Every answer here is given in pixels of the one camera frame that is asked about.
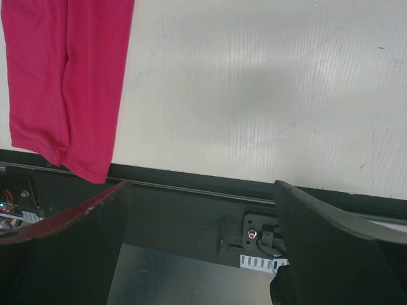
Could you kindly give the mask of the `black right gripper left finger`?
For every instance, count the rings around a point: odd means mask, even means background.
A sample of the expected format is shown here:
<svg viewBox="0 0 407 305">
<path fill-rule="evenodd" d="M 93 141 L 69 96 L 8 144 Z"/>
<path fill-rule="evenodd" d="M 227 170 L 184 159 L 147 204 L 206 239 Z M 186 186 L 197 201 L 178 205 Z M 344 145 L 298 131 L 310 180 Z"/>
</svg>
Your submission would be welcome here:
<svg viewBox="0 0 407 305">
<path fill-rule="evenodd" d="M 35 224 L 1 232 L 1 304 L 106 304 L 132 190 L 121 182 Z"/>
</svg>

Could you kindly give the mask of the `pink t shirt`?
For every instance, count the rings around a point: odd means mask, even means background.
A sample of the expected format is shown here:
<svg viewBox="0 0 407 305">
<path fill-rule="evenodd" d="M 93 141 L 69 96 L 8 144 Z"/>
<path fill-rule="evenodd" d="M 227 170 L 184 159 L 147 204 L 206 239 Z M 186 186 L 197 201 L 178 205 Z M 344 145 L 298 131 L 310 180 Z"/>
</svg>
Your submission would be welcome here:
<svg viewBox="0 0 407 305">
<path fill-rule="evenodd" d="M 106 181 L 133 12 L 133 1 L 1 3 L 13 147 Z"/>
</svg>

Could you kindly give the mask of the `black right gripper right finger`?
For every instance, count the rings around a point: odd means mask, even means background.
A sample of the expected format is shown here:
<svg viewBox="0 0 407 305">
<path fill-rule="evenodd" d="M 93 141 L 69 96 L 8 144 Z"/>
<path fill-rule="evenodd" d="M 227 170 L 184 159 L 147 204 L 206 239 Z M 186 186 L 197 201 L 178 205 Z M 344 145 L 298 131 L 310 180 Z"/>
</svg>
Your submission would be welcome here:
<svg viewBox="0 0 407 305">
<path fill-rule="evenodd" d="M 406 233 L 329 205 L 287 182 L 274 202 L 288 264 L 273 304 L 406 304 Z"/>
</svg>

